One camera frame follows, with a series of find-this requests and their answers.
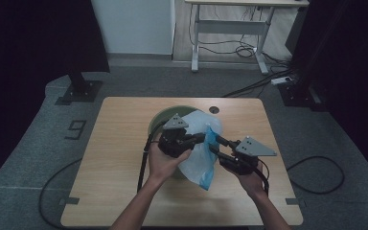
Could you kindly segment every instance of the desk foot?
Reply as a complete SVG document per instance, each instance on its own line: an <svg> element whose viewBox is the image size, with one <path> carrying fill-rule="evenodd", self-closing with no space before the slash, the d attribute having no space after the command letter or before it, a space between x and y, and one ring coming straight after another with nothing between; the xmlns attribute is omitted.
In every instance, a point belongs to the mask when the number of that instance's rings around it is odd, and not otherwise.
<svg viewBox="0 0 368 230"><path fill-rule="evenodd" d="M198 46L193 45L193 59L191 60L191 71L198 72Z"/></svg>
<svg viewBox="0 0 368 230"><path fill-rule="evenodd" d="M265 66L265 60L264 60L263 55L257 53L257 48L253 48L253 51L255 52L255 58L258 61L262 74L267 75L268 70L267 70L267 67Z"/></svg>

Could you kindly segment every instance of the person's right hand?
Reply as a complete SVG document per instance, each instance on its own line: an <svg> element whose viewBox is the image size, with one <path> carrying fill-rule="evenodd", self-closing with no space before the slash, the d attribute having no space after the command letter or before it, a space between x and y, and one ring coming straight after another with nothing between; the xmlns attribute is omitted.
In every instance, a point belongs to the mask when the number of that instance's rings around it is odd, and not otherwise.
<svg viewBox="0 0 368 230"><path fill-rule="evenodd" d="M258 170L262 171L262 162L258 163ZM239 175L226 169L233 175L235 175L241 183L241 186L246 190L247 194L252 198L256 198L261 195L265 195L265 190L263 189L263 182L261 178L254 172L246 175Z"/></svg>

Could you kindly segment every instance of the wall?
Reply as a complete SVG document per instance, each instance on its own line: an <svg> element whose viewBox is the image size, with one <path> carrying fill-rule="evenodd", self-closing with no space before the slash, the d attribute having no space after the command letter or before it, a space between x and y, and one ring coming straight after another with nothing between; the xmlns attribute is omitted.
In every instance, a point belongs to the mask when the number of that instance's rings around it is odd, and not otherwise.
<svg viewBox="0 0 368 230"><path fill-rule="evenodd" d="M174 0L92 0L107 53L173 53Z"/></svg>

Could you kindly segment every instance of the wooden table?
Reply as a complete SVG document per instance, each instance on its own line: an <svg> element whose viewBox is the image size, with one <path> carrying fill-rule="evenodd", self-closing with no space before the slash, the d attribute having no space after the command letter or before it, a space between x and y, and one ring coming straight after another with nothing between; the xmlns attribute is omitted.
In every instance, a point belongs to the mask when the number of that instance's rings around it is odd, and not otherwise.
<svg viewBox="0 0 368 230"><path fill-rule="evenodd" d="M191 69L198 71L198 35L205 34L228 34L228 35L259 35L261 37L259 44L254 48L254 56L258 61L262 74L268 74L265 60L262 56L262 50L265 45L265 39L273 18L274 9L307 7L308 0L185 0L186 3L196 5L196 14L194 22L194 46ZM266 21L223 21L223 20L204 20L199 17L201 5L222 5L222 6L261 6L270 7Z"/></svg>
<svg viewBox="0 0 368 230"><path fill-rule="evenodd" d="M98 115L61 223L65 226L110 226L136 194L142 152L151 119L161 110L188 105L209 113L216 106L222 136L242 140L251 135L275 150L261 157L270 169L269 197L291 225L303 221L265 108L258 99L107 98ZM258 210L238 179L219 163L209 191L185 178L170 178L156 194L145 226L262 225Z"/></svg>

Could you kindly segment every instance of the white table leg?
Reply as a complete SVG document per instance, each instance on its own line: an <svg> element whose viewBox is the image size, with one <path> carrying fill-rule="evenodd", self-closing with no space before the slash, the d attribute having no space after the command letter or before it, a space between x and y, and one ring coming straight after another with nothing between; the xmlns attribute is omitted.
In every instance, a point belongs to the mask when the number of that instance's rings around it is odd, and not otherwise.
<svg viewBox="0 0 368 230"><path fill-rule="evenodd" d="M258 61L259 67L262 71L262 74L268 74L267 67L265 66L265 57L262 55L263 46L265 45L265 39L267 38L268 29L270 29L271 19L273 18L274 7L270 7L270 12L268 13L268 18L265 21L264 32L259 41L258 47L254 48L256 60Z"/></svg>
<svg viewBox="0 0 368 230"><path fill-rule="evenodd" d="M194 23L194 45L193 45L193 59L191 61L191 70L193 72L198 71L198 22L199 22L199 8L200 5L196 5L195 23Z"/></svg>

